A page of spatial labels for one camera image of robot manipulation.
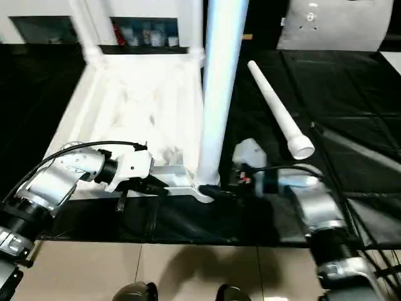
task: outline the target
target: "black table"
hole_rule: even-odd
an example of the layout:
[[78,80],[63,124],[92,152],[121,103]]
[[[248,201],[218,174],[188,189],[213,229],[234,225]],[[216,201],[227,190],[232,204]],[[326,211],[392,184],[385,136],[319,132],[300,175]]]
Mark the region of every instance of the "black table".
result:
[[[85,62],[79,46],[25,48],[16,54],[15,48],[2,45],[0,51],[5,70],[0,75],[0,91],[12,99],[3,102],[7,114],[3,114],[1,128],[6,143],[1,159],[9,173],[0,189],[4,195],[42,158]],[[124,53],[110,47],[104,51]],[[401,174],[323,135],[331,130],[401,162],[400,75],[380,53],[242,49],[220,166],[223,186],[229,184],[232,150],[244,139],[255,139],[271,164],[291,160],[284,137],[246,67],[250,59],[261,67],[315,144],[316,153],[305,162],[325,173],[343,208],[348,198],[381,247],[401,248]],[[14,131],[6,130],[6,124],[12,124]],[[305,246],[290,201],[275,194],[265,200],[212,204],[201,204],[190,196],[135,198],[128,200],[124,213],[115,212],[116,204],[116,199],[67,202],[41,238]],[[369,248],[377,247],[362,236]]]

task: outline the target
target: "black shoe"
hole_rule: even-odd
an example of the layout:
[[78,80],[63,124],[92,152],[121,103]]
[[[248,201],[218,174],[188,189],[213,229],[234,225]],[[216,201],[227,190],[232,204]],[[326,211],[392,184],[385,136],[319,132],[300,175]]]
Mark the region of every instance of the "black shoe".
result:
[[251,298],[239,288],[223,284],[217,291],[216,301],[251,301]]
[[112,301],[158,301],[157,287],[153,282],[135,282],[121,288]]

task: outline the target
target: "wire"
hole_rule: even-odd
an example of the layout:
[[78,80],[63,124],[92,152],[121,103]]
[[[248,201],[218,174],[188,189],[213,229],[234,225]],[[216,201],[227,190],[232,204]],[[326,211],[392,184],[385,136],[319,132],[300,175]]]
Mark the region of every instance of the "wire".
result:
[[[376,263],[377,261],[376,261],[375,252],[373,252],[372,255],[373,255],[373,259],[375,260],[375,263]],[[388,287],[387,287],[386,281],[383,281],[383,283],[384,283],[384,286],[385,286],[386,291],[387,291],[387,296],[390,296],[390,292],[388,291]]]
[[112,144],[118,144],[118,145],[130,145],[134,147],[135,149],[144,149],[145,146],[139,143],[135,142],[129,142],[129,141],[115,141],[115,140],[106,140],[106,141],[96,141],[96,142],[88,142],[88,143],[82,143],[78,145],[73,145],[71,147],[68,147],[66,149],[62,149],[61,151],[59,150],[58,152],[55,152],[54,154],[48,156],[47,158],[43,159],[41,162],[36,164],[25,176],[18,181],[17,184],[14,185],[13,188],[7,193],[7,195],[3,198],[2,203],[5,202],[5,200],[9,199],[13,193],[22,185],[24,184],[41,166],[45,165],[47,162],[56,159],[57,157],[61,157],[71,151],[74,151],[76,149],[82,149],[84,147],[89,147],[89,146],[95,146],[95,145],[112,145]]
[[256,172],[258,172],[258,171],[274,171],[274,170],[279,170],[279,169],[296,169],[299,171],[306,171],[306,172],[310,173],[312,176],[317,177],[321,182],[324,182],[324,180],[325,180],[325,177],[322,174],[320,174],[319,172],[316,172],[306,166],[278,165],[278,166],[265,166],[265,167],[253,168],[253,170]]
[[[346,198],[346,201],[348,202],[348,209],[350,210],[350,213],[352,214],[352,216],[354,218],[356,218],[358,220],[358,223],[362,226],[363,230],[366,232],[366,234],[368,235],[369,239],[372,241],[372,243],[377,247],[377,251],[380,254],[380,256],[382,257],[384,263],[386,264],[387,268],[391,271],[391,274],[395,280],[395,283],[397,284],[397,286],[394,285],[394,283],[388,278],[388,276],[383,276],[383,279],[387,282],[388,286],[390,286],[390,288],[393,290],[394,294],[397,296],[398,299],[401,298],[401,294],[400,294],[400,288],[401,288],[401,283],[400,283],[400,279],[397,275],[397,272],[395,271],[394,267],[390,264],[390,262],[388,261],[387,256],[384,254],[383,250],[380,249],[378,247],[378,243],[377,240],[373,237],[373,235],[371,234],[371,232],[369,231],[369,229],[367,228],[365,222],[362,220],[362,218],[360,217],[360,215],[357,213],[357,211],[355,210],[355,208],[349,203],[348,199]],[[362,235],[360,233],[360,230],[358,229],[358,225],[355,226],[355,228],[357,229],[358,232],[358,236],[360,238],[362,238]],[[370,263],[375,267],[376,271],[381,270],[381,268],[375,263],[375,261],[372,260],[372,258],[369,256],[369,254],[366,252],[366,247],[365,244],[362,242],[362,253],[365,255],[365,257],[367,258],[367,260],[370,261]]]
[[400,265],[400,260],[399,260],[399,258],[398,258],[397,253],[396,253],[394,250],[393,250],[393,253],[394,253],[395,258],[397,259],[398,265]]

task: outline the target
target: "beige floor tile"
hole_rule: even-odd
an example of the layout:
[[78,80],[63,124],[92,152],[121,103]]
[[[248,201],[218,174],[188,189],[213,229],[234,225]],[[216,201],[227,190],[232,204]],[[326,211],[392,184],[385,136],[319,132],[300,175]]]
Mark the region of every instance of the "beige floor tile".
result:
[[44,242],[14,301],[109,301],[135,281],[141,245]]
[[213,301],[224,283],[263,299],[255,247],[143,245],[137,280],[156,283],[160,301]]
[[311,301],[322,294],[308,250],[259,248],[259,259],[265,300],[283,297],[289,301]]

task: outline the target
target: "white pipe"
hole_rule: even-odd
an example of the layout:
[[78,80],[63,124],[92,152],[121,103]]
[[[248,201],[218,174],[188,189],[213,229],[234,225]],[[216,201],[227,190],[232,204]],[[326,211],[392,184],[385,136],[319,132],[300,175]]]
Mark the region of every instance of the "white pipe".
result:
[[189,52],[196,55],[205,55],[203,49],[203,0],[181,0],[181,9],[183,12],[181,14],[186,14],[186,16],[180,17],[188,22],[183,22],[185,26],[190,24],[190,45]]
[[84,1],[70,0],[72,22],[81,43],[84,58],[87,63],[101,60],[103,53],[95,44],[96,29],[90,21],[89,12]]
[[113,23],[108,13],[108,6],[103,0],[85,0],[88,11],[96,26],[99,37],[99,45],[118,45],[113,30]]
[[248,0],[210,0],[204,73],[204,118],[195,185],[219,184],[224,132]]
[[257,64],[254,61],[250,61],[248,63],[248,68],[287,139],[288,150],[291,155],[293,155],[296,160],[306,159],[311,156],[315,152],[315,147],[310,139],[302,134],[294,119],[288,113],[286,107],[283,105],[276,92],[274,92]]

